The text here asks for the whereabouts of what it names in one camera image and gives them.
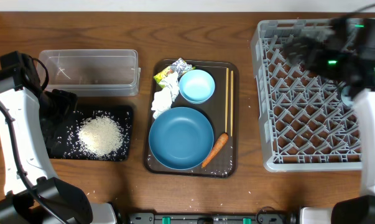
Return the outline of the large blue plate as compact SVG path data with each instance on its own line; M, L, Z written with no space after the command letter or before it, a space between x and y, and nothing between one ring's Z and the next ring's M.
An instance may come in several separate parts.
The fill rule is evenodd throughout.
M214 142L211 123L193 108L176 107L162 113L149 131L152 155L173 170L199 166L209 156Z

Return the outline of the light blue bowl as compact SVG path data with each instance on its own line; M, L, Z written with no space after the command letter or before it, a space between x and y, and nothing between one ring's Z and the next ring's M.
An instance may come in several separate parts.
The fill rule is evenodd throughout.
M192 70L179 81L180 94L190 103L201 104L215 92L214 78L204 70Z

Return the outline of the light blue cup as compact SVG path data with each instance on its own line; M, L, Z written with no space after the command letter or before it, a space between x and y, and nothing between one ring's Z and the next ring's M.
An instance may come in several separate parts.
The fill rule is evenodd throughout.
M341 100L344 105L351 108L354 105L354 98L360 92L360 89L354 86L344 86L341 90Z

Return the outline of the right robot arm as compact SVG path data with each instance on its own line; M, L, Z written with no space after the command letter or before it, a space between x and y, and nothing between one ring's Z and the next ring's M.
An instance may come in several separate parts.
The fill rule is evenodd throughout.
M326 41L300 37L284 44L284 52L290 62L349 86L361 141L361 195L333 208L302 208L297 223L375 223L375 19L357 26L352 52L344 50L348 18L333 19L330 26Z

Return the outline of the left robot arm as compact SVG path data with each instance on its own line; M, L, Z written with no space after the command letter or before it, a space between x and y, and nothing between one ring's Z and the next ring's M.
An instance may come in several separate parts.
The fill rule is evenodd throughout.
M14 51L0 57L0 140L6 179L0 223L121 223L111 203L90 203L86 194L58 178L44 131L67 119L78 97L46 91L37 58Z

